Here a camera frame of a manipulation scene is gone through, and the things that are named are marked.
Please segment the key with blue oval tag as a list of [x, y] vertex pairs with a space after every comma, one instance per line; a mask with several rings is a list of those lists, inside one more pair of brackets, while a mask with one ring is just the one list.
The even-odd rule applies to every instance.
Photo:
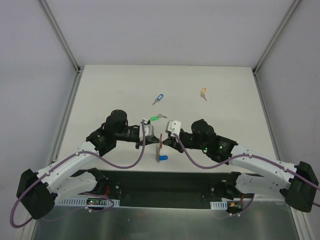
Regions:
[[160, 155], [159, 156], [159, 158], [158, 158], [158, 160], [159, 161], [165, 161], [165, 160], [167, 160], [169, 157], [167, 156], [167, 155]]

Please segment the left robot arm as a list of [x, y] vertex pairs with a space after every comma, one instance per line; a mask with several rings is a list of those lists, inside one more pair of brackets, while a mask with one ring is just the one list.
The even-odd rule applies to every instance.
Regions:
[[118, 141], [135, 143], [137, 149], [144, 149], [147, 145], [158, 144], [160, 139], [155, 136], [150, 120], [143, 119], [139, 125], [129, 126], [127, 113], [113, 110], [70, 156], [36, 172], [27, 169], [21, 174], [10, 220], [14, 220], [18, 204], [24, 206], [31, 219], [38, 220], [47, 215], [56, 203], [68, 197], [90, 191], [96, 195], [102, 194], [106, 183], [97, 169], [88, 170], [84, 176], [73, 175], [95, 159], [116, 169], [124, 169], [103, 158], [116, 147]]

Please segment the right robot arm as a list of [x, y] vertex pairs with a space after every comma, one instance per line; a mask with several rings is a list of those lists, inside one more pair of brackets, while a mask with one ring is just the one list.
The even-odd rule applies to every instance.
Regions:
[[258, 194], [285, 201], [290, 207], [309, 213], [319, 181], [310, 164], [299, 164], [268, 159], [257, 155], [236, 141], [217, 135], [204, 119], [191, 125], [185, 132], [181, 122], [170, 120], [166, 126], [167, 139], [162, 143], [180, 153], [200, 169], [216, 169], [222, 165], [235, 166], [254, 173], [233, 172], [225, 182], [227, 198], [239, 194]]

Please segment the red handled metal key organizer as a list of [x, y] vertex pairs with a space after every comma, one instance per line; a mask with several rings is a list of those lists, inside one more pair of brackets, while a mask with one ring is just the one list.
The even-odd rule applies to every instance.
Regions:
[[159, 138], [159, 143], [156, 144], [156, 152], [155, 152], [155, 159], [156, 161], [159, 163], [160, 162], [160, 158], [161, 158], [161, 150], [162, 150], [162, 138], [163, 138], [163, 134], [160, 134], [160, 138]]

